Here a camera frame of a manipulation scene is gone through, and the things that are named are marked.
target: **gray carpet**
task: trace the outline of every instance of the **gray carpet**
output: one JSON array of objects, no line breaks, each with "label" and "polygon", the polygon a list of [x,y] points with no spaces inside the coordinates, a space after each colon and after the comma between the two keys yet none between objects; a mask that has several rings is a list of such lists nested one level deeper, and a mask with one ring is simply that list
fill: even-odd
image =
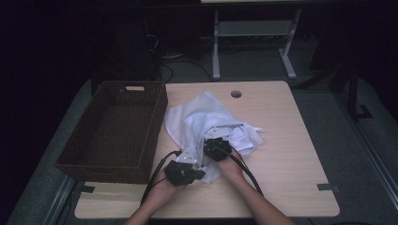
[{"label": "gray carpet", "polygon": [[[291,81],[287,78],[278,48],[281,42],[266,41],[261,46],[250,46],[240,51],[230,49],[220,56],[222,79],[220,82],[238,81],[287,81],[291,85],[302,83],[313,77],[319,71],[310,71],[315,41],[294,42],[290,58],[298,78]],[[173,77],[170,83],[203,83],[209,82],[211,74],[211,53],[187,55],[161,67],[164,80]],[[363,128],[376,152],[395,180],[398,180],[398,125],[380,104],[373,88],[366,82],[359,83],[359,104],[366,105],[373,119],[363,119],[357,124],[347,116],[342,107],[346,92],[333,94],[328,89],[330,78],[327,78],[306,90],[293,90],[293,96],[313,140],[314,147],[324,167],[329,182],[334,186],[335,196],[341,208],[337,217],[293,218],[297,224],[326,225],[337,222],[357,221],[374,225],[398,224],[398,211],[390,199],[388,192],[380,182],[375,167],[371,163],[361,138],[355,131],[355,126]],[[89,83],[76,96],[74,102],[89,100]],[[59,152],[71,132],[71,124],[76,121],[74,116],[81,113],[83,105],[72,105],[47,151]],[[44,170],[53,170],[54,156],[47,156],[40,162],[39,175],[33,177],[31,187],[25,191],[23,201],[19,203],[9,221],[9,224],[40,224],[48,212],[48,204],[59,189],[59,183],[64,179],[58,172],[55,179],[49,181],[51,186],[42,186]],[[79,198],[80,185],[75,188],[71,198],[63,202],[61,216],[57,224],[122,224],[123,220],[81,220],[74,216],[73,210]],[[158,221],[151,224],[253,224],[252,220],[178,220]]]}]

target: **hand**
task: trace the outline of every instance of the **hand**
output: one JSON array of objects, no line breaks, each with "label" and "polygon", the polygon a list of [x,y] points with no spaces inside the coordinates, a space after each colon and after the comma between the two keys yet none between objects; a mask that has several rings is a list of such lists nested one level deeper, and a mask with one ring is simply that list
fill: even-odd
[{"label": "hand", "polygon": [[143,225],[160,208],[166,205],[180,190],[186,186],[174,186],[169,180],[165,179],[164,170],[159,171],[154,180],[154,187],[149,191],[145,201],[126,221],[125,225]]},{"label": "hand", "polygon": [[162,208],[164,205],[170,202],[170,200],[180,190],[187,187],[187,186],[174,186],[166,178],[164,170],[159,171],[153,184],[154,187],[152,187],[152,189],[149,191],[148,196],[146,197],[144,203],[151,202],[152,204],[156,205],[158,209]]},{"label": "hand", "polygon": [[[234,148],[232,148],[231,155],[234,156],[238,160],[241,159],[240,154]],[[224,160],[218,161],[218,162],[216,162],[216,164],[219,167],[219,169],[222,171],[222,175],[228,181],[231,182],[231,181],[234,181],[234,180],[237,180],[237,179],[240,180],[241,178],[245,179],[244,176],[243,176],[242,169],[230,157],[227,157]]]}]

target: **wire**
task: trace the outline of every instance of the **wire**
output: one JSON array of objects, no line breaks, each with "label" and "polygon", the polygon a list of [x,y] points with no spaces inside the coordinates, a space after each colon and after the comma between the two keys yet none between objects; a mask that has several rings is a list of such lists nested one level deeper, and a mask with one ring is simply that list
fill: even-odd
[{"label": "wire", "polygon": [[241,50],[234,50],[235,47],[241,47],[241,44],[236,44],[233,38],[223,38],[219,40],[219,53],[221,54],[236,54]]},{"label": "wire", "polygon": [[167,179],[167,177],[164,177],[163,179],[161,179],[160,181],[156,182],[155,184],[153,184],[152,187],[156,186],[158,183],[162,182],[163,180]]},{"label": "wire", "polygon": [[145,188],[145,191],[144,191],[144,194],[143,194],[143,198],[141,199],[141,204],[145,201],[145,199],[146,199],[146,197],[147,197],[149,191],[150,191],[155,185],[157,185],[157,184],[159,183],[159,182],[158,182],[158,183],[156,183],[155,185],[153,185],[153,182],[155,181],[155,178],[156,178],[156,176],[158,175],[159,171],[161,170],[161,167],[163,166],[163,164],[164,164],[164,162],[166,161],[166,159],[167,159],[168,157],[170,157],[172,154],[175,154],[176,156],[179,156],[179,154],[181,154],[181,152],[182,152],[181,150],[179,150],[179,151],[173,151],[173,152],[167,154],[164,158],[161,159],[161,162],[159,162],[158,167],[155,169],[155,171],[153,172],[152,176],[151,176],[150,179],[149,179],[148,184],[146,185],[146,188]]},{"label": "wire", "polygon": [[245,160],[243,160],[243,157],[240,155],[240,153],[237,151],[237,149],[235,149],[235,148],[232,148],[232,149],[234,149],[234,151],[237,153],[237,155],[239,156],[240,160],[242,161],[243,165],[245,165],[245,167],[249,170],[248,165],[246,165]]},{"label": "wire", "polygon": [[177,60],[179,58],[182,58],[184,56],[185,56],[185,54],[176,54],[176,55],[171,55],[171,56],[162,56],[161,59],[173,61],[173,60]]},{"label": "wire", "polygon": [[308,221],[311,223],[311,225],[315,225],[314,222],[313,222],[313,220],[310,219],[309,217],[308,217]]},{"label": "wire", "polygon": [[152,50],[156,49],[156,47],[158,47],[159,44],[159,40],[156,36],[154,35],[146,35],[148,38],[154,38],[156,40],[155,45],[153,46]]},{"label": "wire", "polygon": [[118,219],[117,221],[115,221],[112,225],[115,225],[118,221],[120,221],[120,219]]},{"label": "wire", "polygon": [[170,70],[171,75],[170,75],[169,79],[167,79],[167,81],[164,81],[165,83],[168,83],[168,82],[170,82],[170,81],[172,80],[172,78],[173,78],[173,76],[174,76],[173,69],[170,68],[170,67],[168,67],[168,66],[166,66],[166,65],[164,65],[164,64],[161,64],[161,66],[163,66],[163,67],[165,67],[165,68],[168,68],[168,69]]},{"label": "wire", "polygon": [[207,50],[213,48],[213,37],[201,37],[201,39],[209,39],[209,41],[207,43],[205,43],[204,45],[201,45],[201,49],[202,52],[205,53]]},{"label": "wire", "polygon": [[193,64],[193,65],[198,66],[199,68],[201,68],[201,69],[205,72],[205,74],[208,76],[208,78],[210,79],[210,81],[213,82],[213,79],[211,79],[210,74],[209,74],[209,73],[207,72],[207,70],[206,70],[204,67],[202,67],[201,65],[199,65],[199,64],[197,64],[197,63],[195,63],[195,62],[191,62],[191,61],[168,62],[167,64],[176,64],[176,63],[188,63],[188,64]]},{"label": "wire", "polygon": [[232,160],[235,161],[235,163],[250,177],[252,180],[255,188],[257,189],[257,192],[260,193],[262,196],[264,196],[263,191],[261,190],[260,186],[257,183],[257,180],[255,180],[255,177],[253,176],[252,172],[250,172],[249,168],[245,167],[236,157],[234,157],[232,154],[229,154],[225,152],[223,149],[221,149],[219,146],[214,145],[213,147],[219,149],[220,151],[224,152],[228,157],[230,157]]}]

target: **floor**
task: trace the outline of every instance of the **floor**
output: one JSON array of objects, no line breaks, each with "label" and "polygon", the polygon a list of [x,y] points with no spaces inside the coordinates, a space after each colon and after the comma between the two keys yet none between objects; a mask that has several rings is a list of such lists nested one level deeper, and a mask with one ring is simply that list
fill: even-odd
[{"label": "floor", "polygon": [[[207,83],[282,80],[294,86],[311,79],[320,71],[309,70],[316,40],[295,41],[290,51],[297,73],[287,78],[278,48],[283,39],[242,39],[239,44],[225,39],[221,46],[220,81],[211,79],[211,41],[204,38],[201,54],[163,55],[161,77],[169,83]],[[346,91],[331,93],[332,75],[307,89],[292,89],[301,116],[313,140],[334,194],[341,207],[337,217],[293,218],[297,224],[398,224],[397,205],[391,200],[386,184],[375,166],[378,156],[392,180],[396,170],[398,125],[379,103],[372,86],[359,81],[358,103],[366,105],[373,118],[354,122],[345,109]],[[79,198],[79,185],[74,189],[58,224],[122,224],[119,220],[81,220],[73,215]],[[196,220],[152,220],[150,224],[203,224]],[[206,224],[254,224],[250,219],[210,220]]]}]

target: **dark background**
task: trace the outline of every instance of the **dark background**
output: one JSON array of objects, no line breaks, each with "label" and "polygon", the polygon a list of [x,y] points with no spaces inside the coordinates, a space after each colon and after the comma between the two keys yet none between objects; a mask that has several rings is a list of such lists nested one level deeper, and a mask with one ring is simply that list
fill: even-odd
[{"label": "dark background", "polygon": [[[203,29],[211,27],[208,12],[202,18],[196,12],[184,23],[178,21],[191,12],[179,11],[173,17],[158,12],[158,23],[148,25],[147,12],[74,10],[91,3],[0,3],[1,224],[84,82],[158,79],[157,58],[149,52],[151,43],[145,37],[148,29],[188,52],[195,51],[196,38],[211,35],[211,29]],[[314,68],[329,68],[351,55],[360,77],[375,88],[398,120],[397,7],[374,1],[356,10],[344,8],[305,8],[296,38],[319,39]]]}]

